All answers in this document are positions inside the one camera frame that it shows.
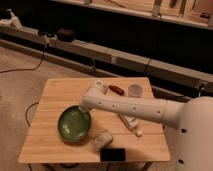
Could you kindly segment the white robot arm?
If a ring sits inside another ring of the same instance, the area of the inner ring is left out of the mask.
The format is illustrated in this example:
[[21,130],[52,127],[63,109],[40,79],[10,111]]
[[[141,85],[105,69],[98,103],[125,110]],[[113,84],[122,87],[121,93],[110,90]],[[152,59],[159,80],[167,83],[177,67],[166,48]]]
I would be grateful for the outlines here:
[[178,130],[175,171],[213,171],[213,97],[188,102],[107,95],[94,80],[80,100],[84,111],[99,109],[162,123]]

